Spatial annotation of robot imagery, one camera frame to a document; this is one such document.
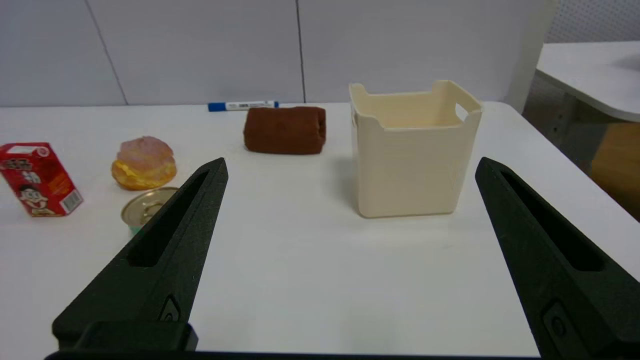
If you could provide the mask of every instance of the juice box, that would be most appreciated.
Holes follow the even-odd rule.
[[[3,145],[0,172],[32,217],[63,217],[83,201],[49,143]]]

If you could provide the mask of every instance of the table surface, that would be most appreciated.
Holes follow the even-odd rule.
[[[180,186],[225,157],[229,182],[190,323],[199,350],[536,356],[474,181],[505,163],[636,279],[639,224],[505,104],[486,102],[457,210],[364,219],[353,208],[348,104],[322,104],[321,154],[248,152],[244,112],[206,106],[0,109],[0,142],[51,142],[84,196],[31,218],[0,185],[0,359],[56,350],[51,322],[127,243],[137,192],[109,173],[120,142],[175,151]]]
[[[640,122],[640,41],[545,44],[537,70],[603,113]]]

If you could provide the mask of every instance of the blue marker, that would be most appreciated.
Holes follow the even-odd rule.
[[[210,102],[209,112],[249,110],[251,108],[279,108],[277,101]]]

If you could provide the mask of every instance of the tin can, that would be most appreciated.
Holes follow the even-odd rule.
[[[178,188],[157,188],[144,192],[122,209],[122,221],[129,226],[131,234],[136,234],[171,199]]]

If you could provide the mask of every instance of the white wall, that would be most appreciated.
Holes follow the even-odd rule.
[[[0,0],[0,106],[123,105],[79,0]]]
[[[352,81],[436,79],[516,105],[554,1],[0,0],[0,106],[348,101]]]
[[[303,102],[295,0],[91,0],[129,104]]]

